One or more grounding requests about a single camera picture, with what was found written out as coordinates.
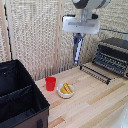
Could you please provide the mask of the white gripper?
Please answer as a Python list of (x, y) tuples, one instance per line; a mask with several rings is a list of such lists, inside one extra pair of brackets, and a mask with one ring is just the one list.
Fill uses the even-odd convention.
[(87, 20), (86, 22), (78, 22), (73, 16), (63, 17), (63, 28), (65, 32), (73, 33), (74, 45), (77, 45), (78, 33), (83, 33), (81, 39), (85, 37), (85, 34), (97, 34), (100, 29), (100, 22), (98, 20)]

